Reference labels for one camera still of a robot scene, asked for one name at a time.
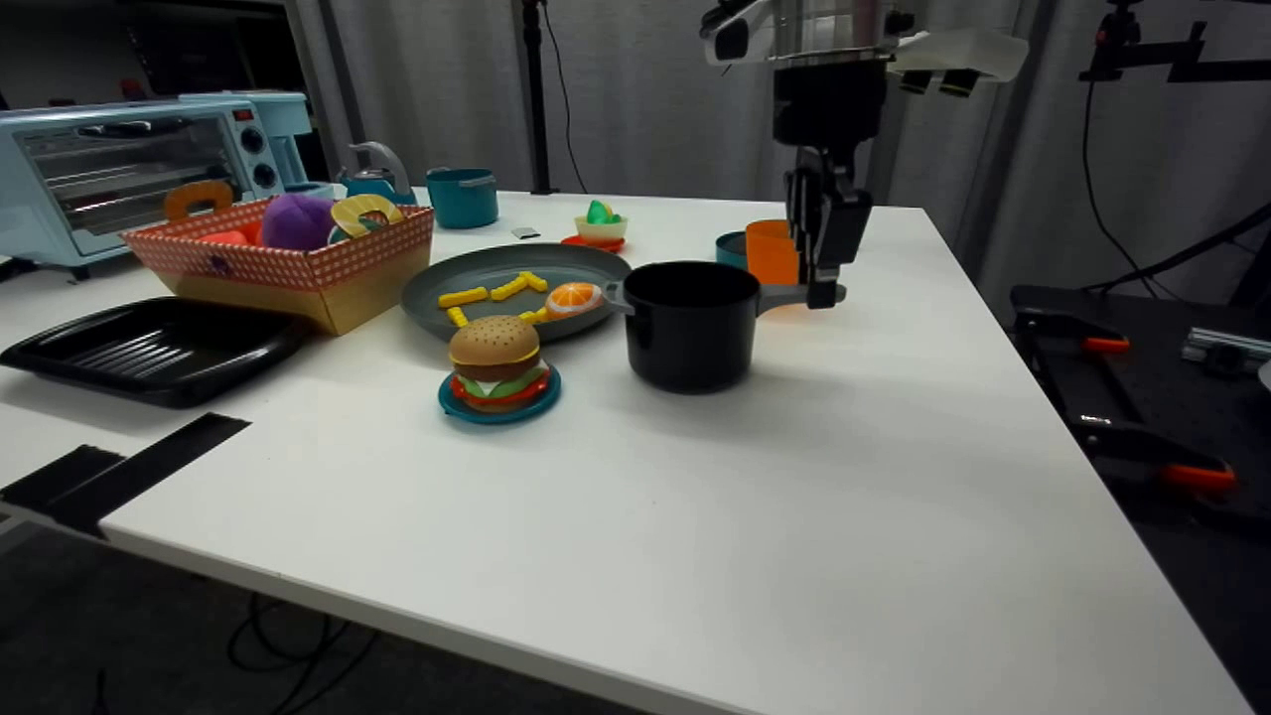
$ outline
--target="wire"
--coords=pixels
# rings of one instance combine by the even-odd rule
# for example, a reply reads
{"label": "wire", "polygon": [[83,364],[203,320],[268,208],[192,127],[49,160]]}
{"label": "wire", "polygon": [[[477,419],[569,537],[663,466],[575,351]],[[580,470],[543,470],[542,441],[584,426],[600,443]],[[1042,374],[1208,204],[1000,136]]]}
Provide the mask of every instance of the wire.
{"label": "wire", "polygon": [[324,698],[332,686],[343,686],[364,659],[369,653],[380,645],[380,637],[373,631],[360,653],[343,668],[332,672],[311,698],[302,702],[289,702],[289,711],[279,707],[279,715],[298,715],[298,711],[311,711],[316,698]]}
{"label": "wire", "polygon": [[324,698],[332,686],[343,686],[369,659],[369,653],[377,647],[380,637],[369,631],[364,645],[324,684],[311,686],[316,679],[323,662],[331,659],[331,653],[348,637],[348,625],[323,615],[316,645],[295,647],[295,645],[282,645],[268,625],[268,615],[279,606],[282,606],[279,601],[246,596],[246,615],[225,638],[225,659],[229,659],[229,668],[249,672],[249,676],[298,668],[286,695],[271,707],[271,715],[298,715],[298,711],[314,707],[316,698]]}
{"label": "wire", "polygon": [[331,621],[323,621],[323,638],[314,659],[307,659],[302,676],[289,684],[289,690],[271,707],[271,715],[286,715],[295,707],[295,698],[307,690],[307,684],[316,676],[323,655],[332,647],[331,638]]}
{"label": "wire", "polygon": [[1116,275],[1112,280],[1092,280],[1092,287],[1083,287],[1083,288],[1104,288],[1104,294],[1110,294],[1110,288],[1116,288],[1116,287],[1124,287],[1124,280],[1140,280],[1140,279],[1176,270],[1176,266],[1184,266],[1184,262],[1194,262],[1194,259],[1208,253],[1208,250],[1231,245],[1239,233],[1249,233],[1249,230],[1256,230],[1256,226],[1264,226],[1264,222],[1271,222],[1271,204],[1256,208],[1253,213],[1242,213],[1239,222],[1223,226],[1218,233],[1198,238],[1198,243],[1193,243],[1193,245],[1184,245],[1184,250],[1176,250],[1176,253],[1168,253],[1168,259],[1159,259],[1159,262],[1152,262],[1152,266],[1143,266],[1143,270]]}
{"label": "wire", "polygon": [[571,100],[569,100],[569,78],[563,78],[563,57],[561,57],[556,26],[553,26],[553,6],[542,5],[542,12],[543,12],[543,30],[550,30],[550,42],[553,42],[553,57],[556,57],[561,114],[563,114],[563,156],[569,156],[569,168],[571,168],[571,177],[580,182],[580,190],[592,196],[587,177],[580,172],[580,156],[571,148]]}
{"label": "wire", "polygon": [[93,715],[110,715],[110,702],[109,702],[109,668],[97,668]]}
{"label": "wire", "polygon": [[1235,245],[1239,253],[1260,253],[1256,245],[1249,245],[1249,243],[1227,243],[1227,245]]}
{"label": "wire", "polygon": [[1080,111],[1080,177],[1083,177],[1083,204],[1090,213],[1095,220],[1104,243],[1124,259],[1128,270],[1140,270],[1140,262],[1128,253],[1128,245],[1112,233],[1112,226],[1104,222],[1099,200],[1095,200],[1095,172],[1092,172],[1092,114],[1095,114],[1095,82],[1083,87],[1083,111]]}

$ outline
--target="purple toy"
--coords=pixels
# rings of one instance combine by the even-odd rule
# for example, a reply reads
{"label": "purple toy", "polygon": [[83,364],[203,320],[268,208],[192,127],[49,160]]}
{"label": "purple toy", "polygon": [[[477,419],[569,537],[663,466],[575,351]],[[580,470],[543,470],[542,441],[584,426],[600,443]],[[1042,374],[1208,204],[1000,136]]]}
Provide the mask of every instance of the purple toy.
{"label": "purple toy", "polygon": [[316,250],[331,233],[331,204],[314,196],[279,196],[268,208],[264,243],[279,250]]}

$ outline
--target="teal plate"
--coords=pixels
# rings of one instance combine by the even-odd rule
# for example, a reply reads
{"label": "teal plate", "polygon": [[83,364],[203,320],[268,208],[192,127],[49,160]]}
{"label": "teal plate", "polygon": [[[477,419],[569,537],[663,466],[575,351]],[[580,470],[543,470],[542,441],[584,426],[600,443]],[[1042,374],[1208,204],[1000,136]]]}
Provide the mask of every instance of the teal plate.
{"label": "teal plate", "polygon": [[563,394],[561,374],[550,364],[550,394],[536,398],[536,401],[527,401],[527,405],[515,408],[515,414],[474,414],[474,408],[466,408],[466,401],[456,401],[456,398],[450,394],[450,374],[446,374],[446,381],[440,381],[440,390],[437,390],[437,401],[440,401],[440,414],[453,418],[453,419],[467,419],[467,426],[522,426],[522,419],[532,419],[532,418],[550,414],[550,408],[561,401],[561,394]]}
{"label": "teal plate", "polygon": [[[437,310],[440,294],[453,288],[467,288],[467,287],[499,287],[510,279],[515,279],[522,270],[536,270],[542,279],[550,279],[553,287],[561,280],[597,280],[600,288],[618,287],[630,266],[617,253],[600,253],[600,250],[575,250],[575,245],[498,245],[498,250],[474,250],[450,262],[437,262],[428,270],[420,270],[404,294],[403,294],[403,310],[428,335],[437,335],[440,340],[453,339],[453,320],[446,319],[446,310]],[[543,306],[543,294],[515,294],[510,302],[477,302],[466,306],[467,319],[490,319],[490,315],[523,315]],[[542,340],[563,340],[575,335],[587,335],[597,327],[605,327],[617,315],[617,306],[605,299],[597,310],[575,315],[575,319],[561,319],[561,320],[543,320],[542,327]]]}

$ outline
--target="orange object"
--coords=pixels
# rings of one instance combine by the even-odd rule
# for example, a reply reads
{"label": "orange object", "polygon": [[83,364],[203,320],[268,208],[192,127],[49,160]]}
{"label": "orange object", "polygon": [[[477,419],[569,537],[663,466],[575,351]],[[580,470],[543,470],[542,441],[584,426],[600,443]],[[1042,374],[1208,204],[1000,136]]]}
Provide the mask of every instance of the orange object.
{"label": "orange object", "polygon": [[597,280],[561,280],[550,294],[550,315],[553,319],[587,315],[592,306],[600,306],[600,287]]}
{"label": "orange object", "polygon": [[217,245],[249,245],[246,230],[216,230],[216,233],[203,233],[203,243],[217,243]]}
{"label": "orange object", "polygon": [[748,270],[764,287],[798,287],[798,250],[788,220],[748,226]]}
{"label": "orange object", "polygon": [[240,226],[240,233],[242,233],[249,245],[257,245],[264,233],[268,233],[268,222],[246,222],[246,226]]}
{"label": "orange object", "polygon": [[1164,480],[1189,492],[1235,492],[1235,470],[1164,466]]}
{"label": "orange object", "polygon": [[1128,339],[1080,339],[1083,355],[1128,355]]}
{"label": "orange object", "polygon": [[234,208],[234,190],[224,177],[183,182],[162,196],[162,220],[183,222],[195,213],[195,208],[225,212]]}
{"label": "orange object", "polygon": [[403,222],[364,238],[323,250],[275,250],[242,243],[207,243],[209,233],[246,233],[264,226],[268,204],[240,204],[209,213],[188,213],[132,230],[126,243],[170,294],[192,302],[249,306],[302,315],[324,335],[397,306],[404,280],[428,266],[432,212],[404,208]]}
{"label": "orange object", "polygon": [[571,238],[563,238],[563,245],[600,250],[600,253],[624,253],[624,238],[571,233]]}

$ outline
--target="basket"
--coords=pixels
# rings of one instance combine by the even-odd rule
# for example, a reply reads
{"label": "basket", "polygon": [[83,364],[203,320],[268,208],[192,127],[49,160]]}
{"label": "basket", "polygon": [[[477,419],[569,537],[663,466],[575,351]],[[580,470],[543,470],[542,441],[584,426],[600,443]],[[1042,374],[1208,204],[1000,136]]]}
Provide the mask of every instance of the basket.
{"label": "basket", "polygon": [[298,315],[324,335],[377,319],[428,266],[432,212],[424,208],[404,208],[391,230],[323,250],[207,243],[217,230],[264,226],[268,208],[229,208],[224,196],[180,200],[167,222],[126,230],[126,243],[180,299]]}

